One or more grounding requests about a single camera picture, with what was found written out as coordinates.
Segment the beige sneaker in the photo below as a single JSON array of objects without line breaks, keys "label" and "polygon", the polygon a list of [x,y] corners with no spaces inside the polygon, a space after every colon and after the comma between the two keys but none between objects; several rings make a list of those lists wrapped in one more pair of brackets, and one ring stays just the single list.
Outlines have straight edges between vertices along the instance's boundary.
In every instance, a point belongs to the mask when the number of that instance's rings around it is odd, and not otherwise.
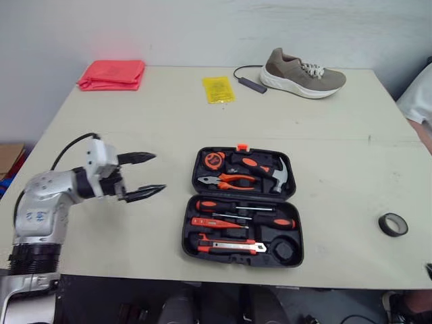
[{"label": "beige sneaker", "polygon": [[267,64],[261,69],[260,79],[270,88],[311,99],[332,95],[346,81],[343,73],[303,63],[298,57],[285,55],[280,48],[271,53]]}]

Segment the black cable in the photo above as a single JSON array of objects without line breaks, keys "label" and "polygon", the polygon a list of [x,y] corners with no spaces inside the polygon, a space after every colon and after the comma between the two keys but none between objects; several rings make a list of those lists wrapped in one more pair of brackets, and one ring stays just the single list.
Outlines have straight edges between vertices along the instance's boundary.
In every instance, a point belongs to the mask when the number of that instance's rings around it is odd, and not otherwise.
[{"label": "black cable", "polygon": [[344,319],[342,319],[342,321],[340,322],[340,324],[344,324],[348,319],[351,319],[352,317],[359,317],[361,319],[364,319],[365,321],[368,321],[372,324],[378,324],[377,322],[372,321],[371,319],[368,319],[367,317],[363,316],[363,315],[350,315],[345,317]]},{"label": "black cable", "polygon": [[73,141],[71,141],[68,145],[65,146],[65,148],[63,150],[61,150],[60,154],[57,156],[57,158],[55,159],[53,166],[50,168],[51,171],[53,171],[55,169],[55,167],[57,167],[57,164],[59,163],[61,157],[66,153],[66,151],[68,149],[71,148],[71,146],[74,146],[76,143],[80,142],[81,140],[84,140],[85,138],[88,137],[93,137],[96,138],[97,140],[100,140],[101,138],[99,137],[98,134],[96,133],[87,133],[84,135],[81,135],[80,137],[75,138]]},{"label": "black cable", "polygon": [[[78,143],[81,140],[84,140],[85,138],[88,138],[88,137],[93,137],[93,138],[96,138],[97,140],[101,139],[101,137],[98,134],[96,134],[96,133],[87,133],[87,134],[81,135],[80,137],[75,138],[68,145],[66,145],[63,150],[61,150],[60,154],[58,154],[58,156],[55,159],[55,161],[53,163],[53,166],[50,168],[50,170],[53,171],[55,169],[55,167],[57,167],[57,164],[59,163],[61,157],[66,153],[66,151],[68,149],[70,149],[76,143]],[[18,195],[18,197],[16,199],[15,207],[13,208],[13,224],[15,224],[16,215],[17,215],[17,212],[18,212],[18,206],[20,205],[20,201],[21,201],[23,195],[24,195],[24,191],[21,191],[21,193]]]},{"label": "black cable", "polygon": [[236,72],[238,71],[238,70],[240,70],[240,69],[242,69],[242,68],[261,68],[262,67],[262,65],[243,65],[243,66],[240,66],[240,67],[237,67],[235,70],[234,70],[234,72],[232,73],[232,75],[238,80],[239,79],[239,77],[236,75]]},{"label": "black cable", "polygon": [[15,202],[15,207],[13,208],[13,224],[15,225],[15,220],[16,220],[16,214],[18,212],[18,205],[20,204],[21,198],[24,195],[24,190],[20,192],[20,194],[18,195],[18,198],[16,199]]}]

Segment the table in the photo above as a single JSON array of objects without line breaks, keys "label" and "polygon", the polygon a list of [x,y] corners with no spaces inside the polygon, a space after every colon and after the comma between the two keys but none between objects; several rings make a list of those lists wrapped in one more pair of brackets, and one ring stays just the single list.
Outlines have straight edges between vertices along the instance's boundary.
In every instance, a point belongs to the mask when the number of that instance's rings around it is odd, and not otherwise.
[{"label": "table", "polygon": [[[322,288],[432,288],[432,163],[427,150],[371,70],[343,70],[332,97],[310,100],[282,91],[264,95],[238,84],[232,68],[148,67],[137,92],[74,88],[0,202],[0,267],[7,267],[16,197],[75,137],[98,132],[118,153],[158,155],[122,171],[129,190],[167,184],[126,204],[92,199],[70,210],[59,270],[185,281]],[[243,71],[257,78],[258,70]],[[202,78],[229,76],[236,101],[207,104]],[[182,223],[197,151],[235,146],[281,151],[292,163],[304,262],[294,269],[252,268],[193,259],[181,248]],[[85,162],[76,145],[57,169]],[[393,211],[409,232],[390,238],[377,218]]]}]

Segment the orange pliers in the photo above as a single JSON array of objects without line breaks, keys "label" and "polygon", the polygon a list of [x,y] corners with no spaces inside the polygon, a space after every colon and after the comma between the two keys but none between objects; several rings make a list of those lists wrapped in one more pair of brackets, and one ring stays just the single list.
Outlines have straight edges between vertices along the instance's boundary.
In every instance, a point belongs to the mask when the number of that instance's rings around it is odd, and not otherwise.
[{"label": "orange pliers", "polygon": [[204,184],[217,184],[217,187],[222,190],[254,190],[254,187],[237,187],[230,184],[230,182],[241,179],[249,180],[251,182],[255,182],[257,180],[250,175],[222,173],[219,177],[201,177],[198,178],[198,181]]}]

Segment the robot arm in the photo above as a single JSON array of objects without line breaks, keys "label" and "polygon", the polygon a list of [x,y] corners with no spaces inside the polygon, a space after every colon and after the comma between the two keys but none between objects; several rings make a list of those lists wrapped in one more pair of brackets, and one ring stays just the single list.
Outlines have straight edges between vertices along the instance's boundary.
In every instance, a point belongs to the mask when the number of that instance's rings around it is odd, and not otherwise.
[{"label": "robot arm", "polygon": [[154,154],[117,155],[112,146],[93,136],[86,155],[85,167],[70,171],[46,171],[27,183],[22,202],[14,215],[15,237],[9,256],[9,275],[0,278],[0,324],[28,323],[24,317],[27,313],[33,318],[30,323],[53,322],[53,292],[60,278],[57,264],[72,205],[104,196],[117,196],[119,200],[130,203],[148,198],[165,187],[150,185],[134,192],[126,191],[120,173],[121,165],[143,163],[154,158]]}]

